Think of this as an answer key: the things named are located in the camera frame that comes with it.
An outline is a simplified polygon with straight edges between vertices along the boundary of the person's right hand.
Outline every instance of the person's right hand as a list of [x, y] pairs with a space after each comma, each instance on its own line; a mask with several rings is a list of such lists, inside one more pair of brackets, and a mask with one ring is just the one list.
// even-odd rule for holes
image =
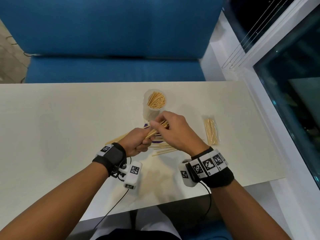
[[[164, 128], [159, 123], [164, 120], [168, 121], [169, 129]], [[163, 139], [170, 146], [188, 153], [191, 157], [209, 148], [193, 129], [190, 128], [185, 117], [182, 115], [163, 111], [155, 118], [155, 121], [150, 121], [150, 125], [162, 135]]]

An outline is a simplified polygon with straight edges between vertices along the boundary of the tiled floor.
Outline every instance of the tiled floor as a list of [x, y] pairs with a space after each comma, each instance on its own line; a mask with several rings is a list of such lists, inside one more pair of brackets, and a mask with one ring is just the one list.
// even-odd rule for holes
[[0, 20], [0, 84], [20, 83], [26, 76], [30, 57], [15, 43]]

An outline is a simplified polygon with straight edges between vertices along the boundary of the wrist-mounted device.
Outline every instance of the wrist-mounted device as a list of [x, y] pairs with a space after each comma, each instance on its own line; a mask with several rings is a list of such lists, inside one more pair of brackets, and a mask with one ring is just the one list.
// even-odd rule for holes
[[100, 163], [106, 167], [109, 175], [123, 181], [123, 186], [134, 190], [140, 177], [142, 163], [132, 161], [127, 164], [125, 149], [118, 143], [105, 145], [96, 154], [93, 162]]
[[203, 181], [210, 188], [229, 185], [234, 180], [228, 163], [218, 150], [209, 149], [184, 160], [179, 165], [183, 182], [188, 187], [194, 187]]

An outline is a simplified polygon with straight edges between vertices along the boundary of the white pants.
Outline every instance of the white pants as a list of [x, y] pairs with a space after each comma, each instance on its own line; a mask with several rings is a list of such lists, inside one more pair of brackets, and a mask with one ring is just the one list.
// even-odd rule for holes
[[[115, 229], [131, 229], [129, 212], [107, 216], [98, 225], [90, 240], [107, 235]], [[139, 209], [136, 218], [136, 230], [170, 232], [181, 239], [170, 219], [157, 206]]]

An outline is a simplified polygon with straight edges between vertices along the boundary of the white table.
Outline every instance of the white table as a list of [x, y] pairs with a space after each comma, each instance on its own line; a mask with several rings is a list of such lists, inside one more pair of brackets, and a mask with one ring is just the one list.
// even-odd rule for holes
[[[202, 116], [214, 116], [216, 146], [243, 186], [283, 178], [284, 171], [242, 82], [143, 82], [2, 84], [0, 86], [0, 229], [28, 206], [85, 168], [105, 142], [143, 126], [142, 97], [152, 88], [165, 92], [166, 109], [184, 115], [206, 139]], [[111, 214], [201, 196], [186, 187], [177, 151], [142, 162], [142, 179]], [[82, 220], [101, 217], [126, 192], [109, 178]]]

